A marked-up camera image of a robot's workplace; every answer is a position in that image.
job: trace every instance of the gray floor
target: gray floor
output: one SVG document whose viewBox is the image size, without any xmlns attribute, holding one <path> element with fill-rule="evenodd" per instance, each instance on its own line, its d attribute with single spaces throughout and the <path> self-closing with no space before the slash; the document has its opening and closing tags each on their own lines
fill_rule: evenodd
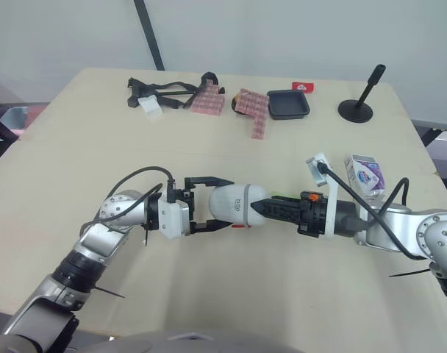
<svg viewBox="0 0 447 353">
<path fill-rule="evenodd" d="M 4 325 L 10 319 L 9 315 L 0 313 L 0 334 L 3 330 Z M 74 333 L 73 339 L 70 342 L 68 353 L 75 352 L 77 349 L 80 349 L 85 346 L 89 346 L 91 344 L 100 343 L 105 340 L 109 340 L 107 336 L 94 335 L 92 333 L 87 333 L 83 331 L 76 331 Z"/>
</svg>

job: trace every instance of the wire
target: wire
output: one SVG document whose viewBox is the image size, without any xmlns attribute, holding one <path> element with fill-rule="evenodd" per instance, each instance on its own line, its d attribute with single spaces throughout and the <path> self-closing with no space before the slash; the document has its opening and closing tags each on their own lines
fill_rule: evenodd
<svg viewBox="0 0 447 353">
<path fill-rule="evenodd" d="M 410 186 L 410 181 L 408 180 L 408 178 L 401 178 L 400 181 L 397 183 L 397 185 L 394 187 L 392 193 L 388 196 L 387 201 L 382 205 L 381 209 L 379 210 L 378 214 L 380 217 L 382 217 L 384 213 L 387 211 L 387 208 L 390 207 L 390 205 L 392 204 L 394 198 L 397 196 L 402 186 L 403 186 L 403 193 L 401 195 L 401 204 L 407 206 L 407 195 L 408 195 L 408 187 Z M 376 220 L 370 221 L 368 228 L 371 228 L 376 223 L 377 223 Z"/>
<path fill-rule="evenodd" d="M 371 207 L 369 206 L 362 198 L 359 196 L 353 189 L 351 189 L 334 171 L 328 168 L 328 166 L 325 163 L 318 162 L 317 169 L 322 174 L 328 174 L 331 178 L 333 178 L 334 181 L 336 181 L 344 190 L 346 190 L 349 195 L 351 195 L 357 203 L 359 203 L 362 207 L 365 208 L 366 211 L 368 211 L 371 216 L 379 223 L 379 225 L 383 228 L 383 230 L 387 233 L 388 237 L 392 240 L 392 242 L 397 246 L 397 248 L 400 249 L 401 252 L 405 254 L 408 258 L 412 260 L 424 260 L 424 257 L 422 256 L 416 256 L 411 254 L 407 248 L 403 246 L 403 244 L 398 240 L 398 238 L 393 234 L 390 227 L 384 222 L 384 220 L 381 218 L 381 216 Z"/>
<path fill-rule="evenodd" d="M 132 211 L 134 208 L 136 208 L 136 206 L 138 206 L 140 203 L 142 203 L 147 197 L 149 197 L 151 194 L 156 193 L 157 191 L 159 191 L 162 188 L 163 184 L 156 184 L 152 189 L 150 189 L 149 191 L 147 191 L 146 193 L 144 193 L 141 197 L 139 197 L 137 199 L 136 202 L 134 202 L 130 207 L 126 208 L 124 211 L 118 213 L 117 215 L 113 215 L 112 217 L 107 217 L 107 218 L 97 218 L 97 219 L 93 219 L 92 221 L 86 222 L 85 224 L 82 225 L 82 229 L 85 229 L 86 227 L 93 225 L 93 224 L 97 224 L 97 223 L 107 223 L 110 221 L 114 221 L 117 218 L 122 217 L 123 215 L 126 215 L 127 213 L 129 213 L 130 211 Z"/>
<path fill-rule="evenodd" d="M 389 277 L 402 277 L 402 276 L 409 276 L 410 274 L 422 274 L 423 272 L 428 272 L 431 271 L 429 268 L 425 269 L 425 270 L 420 270 L 420 271 L 413 271 L 413 272 L 407 272 L 405 274 L 392 274 Z"/>
<path fill-rule="evenodd" d="M 125 183 L 127 180 L 131 179 L 132 177 L 135 177 L 137 174 L 143 173 L 144 171 L 161 171 L 162 173 L 164 173 L 167 177 L 168 177 L 168 186 L 170 184 L 174 183 L 174 178 L 173 175 L 171 174 L 171 172 L 168 169 L 165 169 L 163 167 L 159 167 L 156 165 L 152 165 L 149 167 L 143 167 L 140 168 L 136 171 L 133 171 L 131 174 L 125 176 L 124 178 L 122 178 L 121 180 L 118 181 L 118 183 L 116 185 L 114 185 L 114 187 L 111 189 L 111 191 L 107 194 L 106 198 L 111 197 L 112 195 L 114 195 L 114 193 L 117 191 L 117 189 L 119 189 L 119 187 Z M 99 210 L 98 212 L 96 212 L 93 220 L 96 220 L 99 218 Z"/>
</svg>

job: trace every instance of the white sticker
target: white sticker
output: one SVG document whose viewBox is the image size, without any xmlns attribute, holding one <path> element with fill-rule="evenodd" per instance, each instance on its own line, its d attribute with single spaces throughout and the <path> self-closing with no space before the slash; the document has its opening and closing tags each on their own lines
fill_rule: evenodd
<svg viewBox="0 0 447 353">
<path fill-rule="evenodd" d="M 160 115 L 163 114 L 161 106 L 158 104 L 157 97 L 155 95 L 142 97 L 138 99 L 138 103 L 145 110 L 147 118 L 152 121 L 158 121 Z"/>
</svg>

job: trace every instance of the purple label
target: purple label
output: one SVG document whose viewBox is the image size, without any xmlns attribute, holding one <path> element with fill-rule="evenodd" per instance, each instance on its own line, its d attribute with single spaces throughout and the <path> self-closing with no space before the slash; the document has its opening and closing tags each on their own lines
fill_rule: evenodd
<svg viewBox="0 0 447 353">
<path fill-rule="evenodd" d="M 370 163 L 370 162 L 363 162 L 360 160 L 356 160 L 356 162 L 362 164 L 363 166 L 369 168 L 378 178 L 378 182 L 377 184 L 375 184 L 375 186 L 373 186 L 371 188 L 371 190 L 384 190 L 385 189 L 385 181 L 384 181 L 384 177 L 382 176 L 382 172 L 380 171 L 379 165 L 377 163 Z M 359 180 L 361 182 L 369 182 L 371 180 L 371 178 L 365 173 L 363 172 L 363 174 L 365 175 L 365 179 L 361 179 L 360 176 L 360 172 L 357 174 L 357 177 L 359 178 Z"/>
</svg>

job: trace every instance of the wooden table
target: wooden table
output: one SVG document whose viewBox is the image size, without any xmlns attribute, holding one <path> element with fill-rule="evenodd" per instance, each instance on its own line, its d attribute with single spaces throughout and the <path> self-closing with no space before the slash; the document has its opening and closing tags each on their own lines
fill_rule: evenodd
<svg viewBox="0 0 447 353">
<path fill-rule="evenodd" d="M 318 189 L 305 160 L 323 151 L 345 176 L 349 153 L 375 157 L 387 192 L 410 178 L 408 205 L 447 209 L 447 192 L 401 102 L 388 84 L 368 98 L 374 117 L 353 124 L 337 114 L 364 83 L 310 80 L 311 113 L 269 120 L 264 140 L 235 114 L 240 88 L 265 93 L 303 79 L 218 74 L 226 88 L 220 116 L 164 108 L 160 120 L 127 107 L 128 78 L 197 85 L 201 74 L 89 68 L 46 108 L 0 159 L 0 311 L 14 313 L 51 273 L 107 191 L 145 165 L 184 177 L 216 176 L 298 194 Z M 127 187 L 145 190 L 163 178 L 149 173 Z M 197 217 L 209 216 L 209 191 L 198 188 Z M 340 198 L 349 199 L 344 192 Z M 431 274 L 391 279 L 427 267 L 401 254 L 322 241 L 295 226 L 222 229 L 179 240 L 152 233 L 147 247 L 135 229 L 78 312 L 80 328 L 127 335 L 162 328 L 226 327 L 256 332 L 307 352 L 447 352 L 447 299 Z"/>
</svg>

